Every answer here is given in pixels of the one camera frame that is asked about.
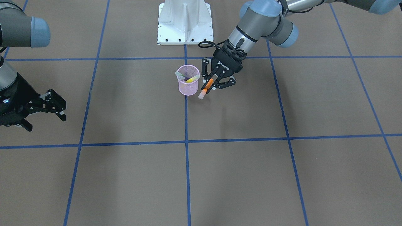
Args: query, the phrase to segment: orange marker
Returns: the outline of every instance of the orange marker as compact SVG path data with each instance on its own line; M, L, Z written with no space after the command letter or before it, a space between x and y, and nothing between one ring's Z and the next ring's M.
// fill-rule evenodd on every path
M200 93L200 95L198 95L198 98L200 98L201 100L204 98L205 94L207 94L208 89L212 86L213 83L213 79L211 78L207 85L205 86L205 89L203 89Z

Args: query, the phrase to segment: marker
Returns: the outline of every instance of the marker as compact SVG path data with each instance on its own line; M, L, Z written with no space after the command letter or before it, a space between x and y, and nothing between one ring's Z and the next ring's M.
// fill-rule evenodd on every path
M200 98L201 100L205 97L205 94L207 94L208 89L212 86L213 83L213 79L211 78L207 85L205 86L205 89L203 89L200 93L200 95L198 95L198 98Z
M183 81L184 79L186 79L186 77L183 76L182 73L180 72L175 72L177 79L179 79L180 81Z
M194 82L194 81L196 81L196 80L199 79L199 78L200 78L200 75L198 74L198 75L196 75L196 76L194 76L194 77L188 79L186 82L187 82L187 83Z

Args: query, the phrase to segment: pink mesh cup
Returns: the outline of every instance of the pink mesh cup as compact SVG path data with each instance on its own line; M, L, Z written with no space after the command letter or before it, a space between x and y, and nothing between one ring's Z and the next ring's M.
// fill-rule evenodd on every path
M198 70L198 68L196 68L193 65L188 65L188 64L179 67L179 69L177 71L180 72L181 74L183 74L183 76L186 78L192 78L192 77L200 74L200 71ZM187 83L186 81L181 81L179 79L177 79L177 80L178 80L178 90L183 95L191 96L197 92L198 79L196 81L190 82L190 83Z

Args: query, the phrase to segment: metal cylinder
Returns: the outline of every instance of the metal cylinder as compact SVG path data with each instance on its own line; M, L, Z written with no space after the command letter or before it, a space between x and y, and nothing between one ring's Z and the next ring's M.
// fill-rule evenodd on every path
M17 74L17 71L0 55L0 91L12 85Z
M345 1L351 6L364 9L375 14L386 14L393 10L401 1L400 0L347 0Z
M248 53L262 36L274 32L278 21L278 16L264 16L248 8L230 34L229 41L233 46Z
M46 21L26 16L12 1L0 2L0 46L45 47L50 42L50 29Z
M321 3L322 0L287 0L287 7L292 11L303 11L316 6ZM335 2L335 0L325 0L324 3Z
M299 31L292 22L281 17L281 23L277 29L278 31L275 30L273 34L263 38L283 48L287 48L296 42Z

